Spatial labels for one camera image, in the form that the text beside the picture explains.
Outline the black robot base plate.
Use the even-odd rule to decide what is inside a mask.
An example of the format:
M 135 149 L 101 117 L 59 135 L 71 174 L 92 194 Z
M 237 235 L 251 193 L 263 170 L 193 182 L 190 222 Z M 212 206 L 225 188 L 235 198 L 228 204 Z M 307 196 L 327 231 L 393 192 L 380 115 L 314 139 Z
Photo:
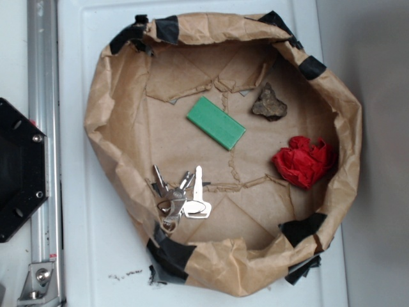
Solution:
M 47 136 L 1 99 L 1 242 L 8 242 L 48 198 Z

